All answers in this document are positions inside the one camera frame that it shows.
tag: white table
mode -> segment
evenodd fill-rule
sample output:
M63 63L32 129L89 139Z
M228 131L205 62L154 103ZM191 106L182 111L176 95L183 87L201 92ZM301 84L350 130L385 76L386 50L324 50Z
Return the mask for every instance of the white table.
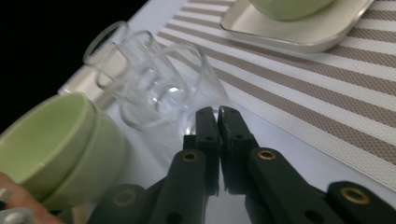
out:
M156 34L186 2L187 0L173 0L172 3L163 0L150 0L129 19L129 23L136 31L145 29ZM82 84L64 88L85 91L93 100L96 100L100 91L95 89L90 76L89 72L81 68L71 81L78 80ZM311 147L301 139L260 118L244 107L234 104L234 108L241 112L259 145L271 147L282 153L310 185L326 190L332 182L348 180L370 189L396 208L396 192ZM164 177L177 150L164 150L160 145L149 142L144 136L124 125L118 114L117 102L106 104L105 110L124 130L133 146L129 163L120 182L148 188ZM249 223L244 197L229 195L224 191L220 192L219 197L211 197L206 208L205 223Z

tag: light green ceramic bowl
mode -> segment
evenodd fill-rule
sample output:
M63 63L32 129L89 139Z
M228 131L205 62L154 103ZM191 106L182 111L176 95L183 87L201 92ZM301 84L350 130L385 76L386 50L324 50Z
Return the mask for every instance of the light green ceramic bowl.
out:
M81 92L54 95L0 135L0 172L41 200L72 171L87 146L96 118Z
M260 13L279 21L293 21L312 15L334 0L249 0Z
M114 120L97 105L98 117L90 141L64 182L43 200L50 211L92 202L117 179L125 162L127 142Z

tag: glass cup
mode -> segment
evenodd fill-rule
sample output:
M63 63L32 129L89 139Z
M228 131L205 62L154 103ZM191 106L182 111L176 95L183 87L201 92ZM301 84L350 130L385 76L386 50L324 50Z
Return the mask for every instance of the glass cup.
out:
M181 149L185 134L195 134L195 112L231 101L197 46L174 44L146 57L131 70L121 97L120 116L154 140Z
M131 69L159 50L159 44L151 32L134 32L126 21L117 21L91 42L83 62L96 72L95 84L100 89L120 98Z

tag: stacked bowls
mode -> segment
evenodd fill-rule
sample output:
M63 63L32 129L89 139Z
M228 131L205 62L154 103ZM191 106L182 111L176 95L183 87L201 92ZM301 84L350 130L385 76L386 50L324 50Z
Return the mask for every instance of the stacked bowls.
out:
M54 95L0 134L0 172L50 211L99 198L116 181L127 142L82 92Z

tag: dark background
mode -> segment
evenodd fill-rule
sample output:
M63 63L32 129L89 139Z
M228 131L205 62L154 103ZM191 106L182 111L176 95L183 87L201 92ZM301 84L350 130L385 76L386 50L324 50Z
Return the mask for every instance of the dark background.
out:
M0 133L57 94L82 66L91 41L147 0L9 2L0 3Z

